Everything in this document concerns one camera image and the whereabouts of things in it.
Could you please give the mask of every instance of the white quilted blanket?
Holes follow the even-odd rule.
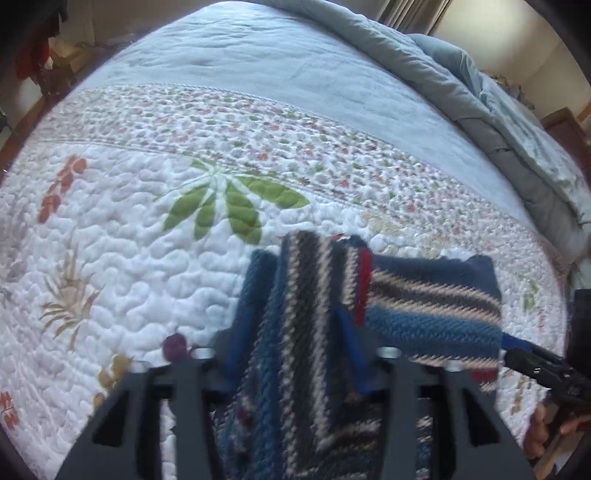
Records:
[[[561,350],[563,276],[546,241],[392,145],[270,100],[84,90],[43,120],[0,202],[2,426],[41,479],[129,359],[162,364],[176,329],[202,345],[227,327],[249,254],[296,229],[392,255],[490,255],[505,330]],[[517,374],[499,382],[520,436],[542,392]]]

